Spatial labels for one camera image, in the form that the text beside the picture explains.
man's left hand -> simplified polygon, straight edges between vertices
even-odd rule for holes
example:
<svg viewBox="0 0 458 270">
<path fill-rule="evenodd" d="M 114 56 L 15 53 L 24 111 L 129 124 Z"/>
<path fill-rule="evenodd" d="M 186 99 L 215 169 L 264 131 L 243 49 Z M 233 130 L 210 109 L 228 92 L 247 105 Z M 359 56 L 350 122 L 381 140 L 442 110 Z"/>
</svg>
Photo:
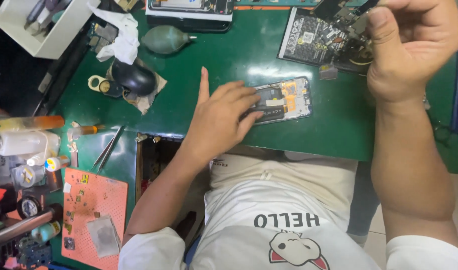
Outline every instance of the man's left hand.
<svg viewBox="0 0 458 270">
<path fill-rule="evenodd" d="M 261 111 L 252 112 L 239 121 L 261 99 L 255 93 L 256 89 L 237 81 L 221 85 L 209 95 L 209 74 L 202 67 L 199 99 L 180 151 L 203 167 L 240 143 L 254 122 L 263 116 Z"/>
</svg>

orange silicone mat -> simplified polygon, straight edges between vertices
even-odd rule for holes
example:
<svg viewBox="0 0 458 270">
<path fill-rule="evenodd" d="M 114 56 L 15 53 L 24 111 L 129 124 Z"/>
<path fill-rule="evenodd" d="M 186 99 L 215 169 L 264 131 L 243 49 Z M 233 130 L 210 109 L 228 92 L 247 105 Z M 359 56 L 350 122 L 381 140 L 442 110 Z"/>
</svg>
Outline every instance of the orange silicone mat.
<svg viewBox="0 0 458 270">
<path fill-rule="evenodd" d="M 70 168 L 66 168 L 64 180 L 72 187 L 70 193 L 64 193 L 65 224 L 62 228 L 61 254 L 102 270 L 116 270 L 119 255 L 99 258 L 86 224 L 95 220 L 94 212 L 99 212 L 101 216 L 110 215 L 122 240 L 128 184 Z M 73 220 L 67 215 L 68 212 L 74 212 Z M 66 224 L 72 226 L 70 234 Z M 64 237 L 74 238 L 75 250 L 64 248 Z"/>
</svg>

air blower bulb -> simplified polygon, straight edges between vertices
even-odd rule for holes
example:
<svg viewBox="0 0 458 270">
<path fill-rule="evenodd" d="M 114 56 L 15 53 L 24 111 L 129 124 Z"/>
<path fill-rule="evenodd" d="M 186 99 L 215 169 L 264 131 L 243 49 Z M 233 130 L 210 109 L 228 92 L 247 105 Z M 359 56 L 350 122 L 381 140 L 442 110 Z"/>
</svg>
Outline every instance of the air blower bulb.
<svg viewBox="0 0 458 270">
<path fill-rule="evenodd" d="M 141 41 L 155 53 L 169 54 L 180 50 L 184 44 L 195 39 L 171 25 L 160 25 L 149 30 Z"/>
</svg>

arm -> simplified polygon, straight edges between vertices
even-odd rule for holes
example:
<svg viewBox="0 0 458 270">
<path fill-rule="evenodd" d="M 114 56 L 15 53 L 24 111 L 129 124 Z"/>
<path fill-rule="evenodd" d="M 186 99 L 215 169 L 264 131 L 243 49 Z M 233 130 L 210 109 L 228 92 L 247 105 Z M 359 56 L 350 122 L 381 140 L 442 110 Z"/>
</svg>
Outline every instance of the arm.
<svg viewBox="0 0 458 270">
<path fill-rule="evenodd" d="M 372 181 L 387 241 L 430 236 L 458 247 L 452 182 L 422 103 L 430 77 L 458 50 L 458 11 L 453 0 L 382 3 L 370 13 L 368 84 L 377 104 Z"/>
<path fill-rule="evenodd" d="M 209 96 L 208 72 L 202 68 L 199 99 L 189 131 L 167 168 L 137 202 L 123 245 L 134 235 L 170 226 L 194 177 L 212 158 L 240 143 L 262 117 L 261 112 L 253 112 L 239 122 L 239 117 L 260 99 L 254 88 L 243 85 L 242 81 L 227 83 Z"/>
</svg>

black mouse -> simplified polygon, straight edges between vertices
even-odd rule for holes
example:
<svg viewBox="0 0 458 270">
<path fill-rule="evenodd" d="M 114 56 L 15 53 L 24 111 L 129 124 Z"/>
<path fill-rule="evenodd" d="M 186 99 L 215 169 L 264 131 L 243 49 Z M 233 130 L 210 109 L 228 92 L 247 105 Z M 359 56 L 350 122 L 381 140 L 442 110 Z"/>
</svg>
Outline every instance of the black mouse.
<svg viewBox="0 0 458 270">
<path fill-rule="evenodd" d="M 112 64 L 112 77 L 116 82 L 142 97 L 157 88 L 154 72 L 137 64 L 123 63 L 117 58 Z"/>
</svg>

